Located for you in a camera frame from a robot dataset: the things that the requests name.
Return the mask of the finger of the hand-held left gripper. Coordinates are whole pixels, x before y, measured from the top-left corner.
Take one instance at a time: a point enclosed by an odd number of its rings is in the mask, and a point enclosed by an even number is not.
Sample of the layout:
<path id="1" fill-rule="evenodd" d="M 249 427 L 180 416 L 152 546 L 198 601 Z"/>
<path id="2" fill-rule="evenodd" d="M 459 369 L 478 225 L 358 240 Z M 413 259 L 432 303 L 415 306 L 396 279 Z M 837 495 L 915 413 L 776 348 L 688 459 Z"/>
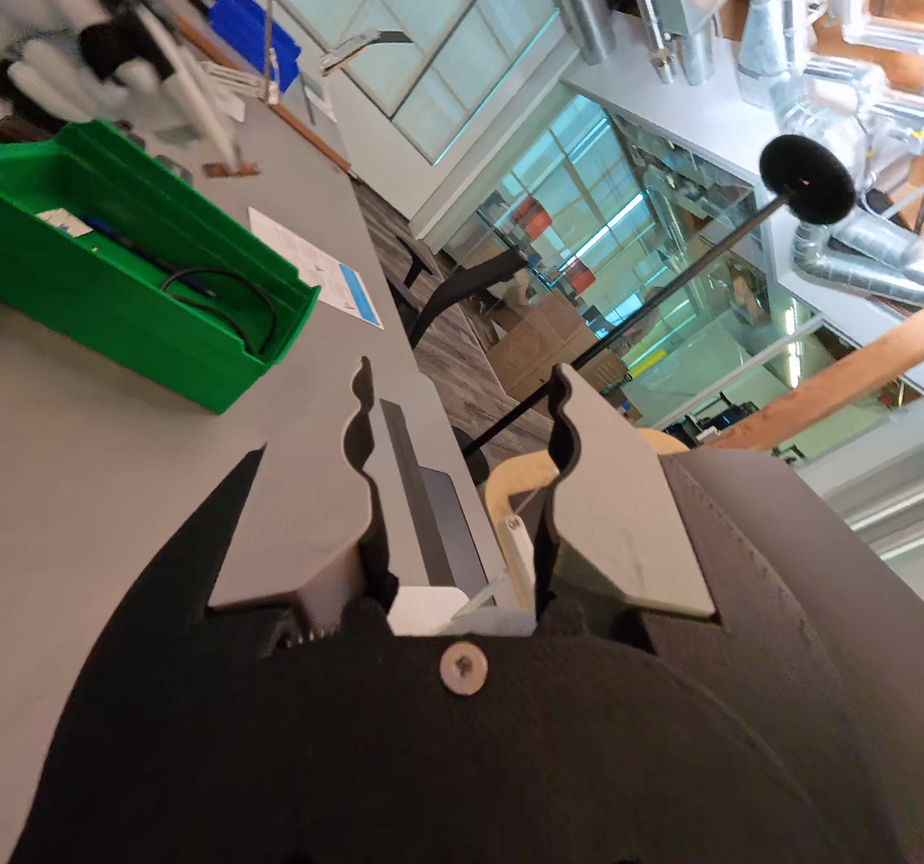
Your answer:
<path id="1" fill-rule="evenodd" d="M 221 112 L 209 77 L 190 47 L 145 5 L 137 6 L 137 17 L 172 70 L 162 82 L 162 92 L 214 146 L 222 165 L 241 167 L 242 154 L 231 120 Z"/>

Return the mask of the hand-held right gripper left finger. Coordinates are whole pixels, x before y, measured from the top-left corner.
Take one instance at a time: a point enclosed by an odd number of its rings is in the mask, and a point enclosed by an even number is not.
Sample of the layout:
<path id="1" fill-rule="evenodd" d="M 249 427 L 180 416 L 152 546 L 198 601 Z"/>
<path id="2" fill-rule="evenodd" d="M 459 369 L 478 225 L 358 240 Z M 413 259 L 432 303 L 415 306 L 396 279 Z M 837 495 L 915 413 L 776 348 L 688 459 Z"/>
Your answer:
<path id="1" fill-rule="evenodd" d="M 388 615 L 399 582 L 390 568 L 375 450 L 372 363 L 357 361 L 342 424 L 315 449 L 299 419 L 262 450 L 260 465 L 210 597 L 215 611 L 291 608 L 310 634 L 341 624 L 355 599 Z"/>

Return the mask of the tilted board on white stand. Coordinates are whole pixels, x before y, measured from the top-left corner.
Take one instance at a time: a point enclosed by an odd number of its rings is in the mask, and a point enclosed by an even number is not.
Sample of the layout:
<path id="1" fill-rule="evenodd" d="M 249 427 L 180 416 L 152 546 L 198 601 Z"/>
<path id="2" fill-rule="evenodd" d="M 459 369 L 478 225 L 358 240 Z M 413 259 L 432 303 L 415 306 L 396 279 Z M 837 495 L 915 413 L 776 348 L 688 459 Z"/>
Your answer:
<path id="1" fill-rule="evenodd" d="M 244 98 L 258 100 L 269 107 L 280 105 L 279 62 L 272 44 L 272 10 L 274 0 L 265 0 L 263 30 L 262 79 L 233 66 L 214 63 L 202 71 L 218 86 Z"/>
<path id="2" fill-rule="evenodd" d="M 376 45 L 412 44 L 409 35 L 400 29 L 367 29 L 348 37 L 324 55 L 319 63 L 321 78 L 327 78 L 357 58 L 365 49 Z"/>

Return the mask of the person's left hand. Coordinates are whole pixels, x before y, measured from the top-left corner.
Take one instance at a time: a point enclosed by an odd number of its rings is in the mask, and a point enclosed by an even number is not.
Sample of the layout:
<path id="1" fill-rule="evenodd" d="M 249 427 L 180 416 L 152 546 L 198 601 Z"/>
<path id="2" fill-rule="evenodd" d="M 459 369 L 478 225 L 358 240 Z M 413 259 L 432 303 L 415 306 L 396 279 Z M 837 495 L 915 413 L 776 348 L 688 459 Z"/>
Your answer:
<path id="1" fill-rule="evenodd" d="M 145 63 L 128 66 L 127 82 L 98 79 L 79 37 L 102 18 L 94 0 L 1 0 L 2 102 L 10 113 L 50 134 L 95 120 L 163 136 L 186 126 Z"/>

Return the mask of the wooden topped desk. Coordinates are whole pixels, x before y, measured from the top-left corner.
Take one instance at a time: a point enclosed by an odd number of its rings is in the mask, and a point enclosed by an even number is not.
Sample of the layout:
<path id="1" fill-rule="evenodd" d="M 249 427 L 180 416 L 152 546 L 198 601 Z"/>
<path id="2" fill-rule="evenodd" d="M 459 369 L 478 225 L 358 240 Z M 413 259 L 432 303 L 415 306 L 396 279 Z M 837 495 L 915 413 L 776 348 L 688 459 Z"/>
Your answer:
<path id="1" fill-rule="evenodd" d="M 257 87 L 260 77 L 207 28 L 201 18 L 189 17 L 179 11 L 173 11 L 171 16 L 181 38 L 203 53 L 207 60 L 220 65 L 225 74 L 233 73 L 236 81 L 245 76 L 252 88 Z M 320 108 L 309 108 L 308 103 L 301 83 L 297 83 L 291 95 L 280 94 L 278 103 L 266 103 L 265 106 L 330 163 L 351 176 L 351 163 L 336 124 L 321 116 Z"/>

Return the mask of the blue pen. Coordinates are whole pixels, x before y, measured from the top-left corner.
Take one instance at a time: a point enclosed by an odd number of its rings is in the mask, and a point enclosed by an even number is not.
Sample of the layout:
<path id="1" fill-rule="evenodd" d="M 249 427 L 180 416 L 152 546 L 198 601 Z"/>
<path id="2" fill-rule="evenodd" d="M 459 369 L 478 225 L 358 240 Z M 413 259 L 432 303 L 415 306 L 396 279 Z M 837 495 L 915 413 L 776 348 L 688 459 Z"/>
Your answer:
<path id="1" fill-rule="evenodd" d="M 207 287 L 196 277 L 188 273 L 180 272 L 180 269 L 177 266 L 170 264 L 155 255 L 151 254 L 149 251 L 139 247 L 133 241 L 126 238 L 124 235 L 120 234 L 116 229 L 112 228 L 111 225 L 97 221 L 91 217 L 80 214 L 77 216 L 77 219 L 85 223 L 95 232 L 104 235 L 113 241 L 116 245 L 121 246 L 123 249 L 134 254 L 136 257 L 141 258 L 142 260 L 149 263 L 151 266 L 157 268 L 159 271 L 167 273 L 169 275 L 176 275 L 176 281 L 180 284 L 192 289 L 195 293 L 202 297 L 206 298 L 217 298 L 217 293 L 214 292 L 211 288 Z"/>

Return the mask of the green plastic bin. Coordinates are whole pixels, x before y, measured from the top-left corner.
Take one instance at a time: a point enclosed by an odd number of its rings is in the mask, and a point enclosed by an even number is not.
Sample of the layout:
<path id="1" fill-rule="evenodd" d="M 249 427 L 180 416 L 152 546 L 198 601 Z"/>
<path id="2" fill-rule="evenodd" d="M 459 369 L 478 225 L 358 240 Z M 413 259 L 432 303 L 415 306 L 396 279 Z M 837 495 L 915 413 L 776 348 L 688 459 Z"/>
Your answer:
<path id="1" fill-rule="evenodd" d="M 217 293 L 205 298 L 93 231 L 36 218 L 64 208 L 107 223 Z M 6 305 L 214 414 L 283 361 L 320 290 L 110 125 L 3 144 Z"/>

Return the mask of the blue plastic bin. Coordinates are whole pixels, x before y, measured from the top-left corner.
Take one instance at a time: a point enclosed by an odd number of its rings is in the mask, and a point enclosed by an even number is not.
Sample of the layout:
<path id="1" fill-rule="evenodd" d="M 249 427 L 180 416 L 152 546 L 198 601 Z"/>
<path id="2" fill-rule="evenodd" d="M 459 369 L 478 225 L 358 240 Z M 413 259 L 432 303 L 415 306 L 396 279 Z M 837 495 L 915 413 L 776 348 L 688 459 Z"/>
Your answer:
<path id="1" fill-rule="evenodd" d="M 216 0 L 208 12 L 214 33 L 260 73 L 263 71 L 264 9 L 255 0 Z M 279 85 L 288 91 L 299 74 L 301 46 L 276 21 L 272 44 L 279 62 Z"/>

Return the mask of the white adhesive pad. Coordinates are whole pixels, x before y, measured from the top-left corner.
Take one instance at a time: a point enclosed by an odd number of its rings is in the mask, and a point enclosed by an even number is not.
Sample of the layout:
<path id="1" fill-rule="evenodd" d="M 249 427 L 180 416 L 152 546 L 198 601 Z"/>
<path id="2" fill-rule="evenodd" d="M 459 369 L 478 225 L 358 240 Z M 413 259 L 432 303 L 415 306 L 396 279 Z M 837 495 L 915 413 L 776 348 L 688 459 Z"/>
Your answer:
<path id="1" fill-rule="evenodd" d="M 36 218 L 72 238 L 84 237 L 94 231 L 92 225 L 85 223 L 64 208 L 38 212 Z"/>

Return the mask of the cardboard box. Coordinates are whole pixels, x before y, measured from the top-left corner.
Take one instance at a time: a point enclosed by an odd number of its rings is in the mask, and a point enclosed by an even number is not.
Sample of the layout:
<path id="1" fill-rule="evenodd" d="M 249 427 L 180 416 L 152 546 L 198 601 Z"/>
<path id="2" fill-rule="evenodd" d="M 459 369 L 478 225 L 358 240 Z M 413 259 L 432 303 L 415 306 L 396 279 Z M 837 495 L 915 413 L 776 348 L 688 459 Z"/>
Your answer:
<path id="1" fill-rule="evenodd" d="M 578 369 L 582 378 L 617 408 L 630 423 L 642 419 L 629 401 L 623 383 L 631 379 L 625 359 L 646 337 L 653 317 L 629 328 L 611 346 Z M 598 338 L 586 320 L 559 293 L 544 298 L 512 331 L 488 351 L 487 358 L 506 395 L 523 401 L 548 383 L 552 367 L 572 363 Z"/>

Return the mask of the printed paper sheet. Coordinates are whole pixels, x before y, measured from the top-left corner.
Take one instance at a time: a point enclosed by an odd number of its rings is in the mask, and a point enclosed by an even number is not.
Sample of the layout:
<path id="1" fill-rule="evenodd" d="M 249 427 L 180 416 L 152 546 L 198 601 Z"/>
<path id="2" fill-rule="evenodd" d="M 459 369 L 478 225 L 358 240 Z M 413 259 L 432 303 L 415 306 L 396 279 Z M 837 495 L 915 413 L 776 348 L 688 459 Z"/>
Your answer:
<path id="1" fill-rule="evenodd" d="M 320 290 L 322 303 L 380 330 L 385 327 L 357 271 L 253 207 L 248 223 L 251 233 L 289 261 L 302 281 Z"/>

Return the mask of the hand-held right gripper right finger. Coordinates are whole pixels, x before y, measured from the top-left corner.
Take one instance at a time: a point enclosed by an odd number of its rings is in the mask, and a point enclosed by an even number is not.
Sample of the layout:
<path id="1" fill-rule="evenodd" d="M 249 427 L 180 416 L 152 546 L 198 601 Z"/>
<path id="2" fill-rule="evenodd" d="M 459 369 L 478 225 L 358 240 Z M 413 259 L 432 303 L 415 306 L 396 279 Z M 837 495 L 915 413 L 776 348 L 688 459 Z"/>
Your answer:
<path id="1" fill-rule="evenodd" d="M 625 611 L 717 613 L 660 455 L 572 366 L 548 382 L 552 482 L 534 541 L 535 608 L 583 602 L 593 625 Z"/>

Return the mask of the black floor lamp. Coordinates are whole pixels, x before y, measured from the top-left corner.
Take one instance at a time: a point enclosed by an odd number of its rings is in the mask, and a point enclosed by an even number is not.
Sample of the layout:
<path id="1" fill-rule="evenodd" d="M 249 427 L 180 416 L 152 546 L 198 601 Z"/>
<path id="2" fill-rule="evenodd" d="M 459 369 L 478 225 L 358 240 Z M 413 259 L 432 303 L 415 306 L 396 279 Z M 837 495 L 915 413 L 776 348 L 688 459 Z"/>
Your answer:
<path id="1" fill-rule="evenodd" d="M 802 222 L 834 224 L 849 214 L 857 199 L 856 186 L 845 165 L 824 145 L 805 136 L 783 134 L 770 141 L 759 156 L 758 170 L 761 183 L 771 193 L 770 201 L 678 273 L 606 337 L 582 352 L 571 362 L 573 370 L 587 365 L 631 327 L 642 323 L 776 212 L 788 209 Z"/>

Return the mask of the black office chair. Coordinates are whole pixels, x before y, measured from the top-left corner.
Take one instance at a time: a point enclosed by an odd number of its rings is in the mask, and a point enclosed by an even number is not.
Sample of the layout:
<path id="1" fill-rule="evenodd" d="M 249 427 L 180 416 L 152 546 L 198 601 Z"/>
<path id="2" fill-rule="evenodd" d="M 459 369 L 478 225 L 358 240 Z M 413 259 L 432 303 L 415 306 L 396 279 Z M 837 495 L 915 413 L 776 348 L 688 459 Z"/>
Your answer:
<path id="1" fill-rule="evenodd" d="M 479 291 L 514 278 L 527 268 L 527 259 L 519 250 L 507 249 L 474 267 L 458 267 L 422 305 L 412 295 L 410 287 L 423 271 L 435 275 L 438 272 L 435 262 L 429 251 L 402 235 L 397 234 L 396 240 L 410 256 L 409 272 L 404 280 L 400 280 L 387 267 L 383 271 L 411 349 L 417 347 L 433 322 L 452 306 L 475 296 Z"/>

